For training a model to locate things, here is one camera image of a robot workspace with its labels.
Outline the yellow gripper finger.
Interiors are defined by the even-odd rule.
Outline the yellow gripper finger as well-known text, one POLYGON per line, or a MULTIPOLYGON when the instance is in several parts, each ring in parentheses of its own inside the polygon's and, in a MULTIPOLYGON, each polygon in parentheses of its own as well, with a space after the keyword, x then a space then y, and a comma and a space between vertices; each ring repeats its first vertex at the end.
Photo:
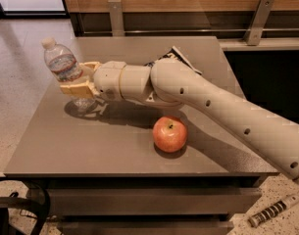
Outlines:
POLYGON ((77 98, 94 98, 100 95, 94 84, 89 80, 76 84, 60 84, 60 89, 64 94, 77 98))
POLYGON ((94 61, 94 62, 80 63, 80 65, 82 67, 90 68, 91 70, 96 71, 101 66, 101 63, 94 61))

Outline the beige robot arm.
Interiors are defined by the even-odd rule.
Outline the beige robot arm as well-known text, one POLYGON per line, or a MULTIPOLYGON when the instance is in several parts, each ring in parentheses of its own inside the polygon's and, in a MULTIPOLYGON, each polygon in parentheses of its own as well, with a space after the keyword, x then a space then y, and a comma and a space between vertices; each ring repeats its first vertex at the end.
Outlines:
POLYGON ((81 67, 85 76, 60 84, 65 94, 157 108, 188 105, 299 184, 298 123, 221 89, 176 59, 161 59, 152 66, 90 62, 81 67))

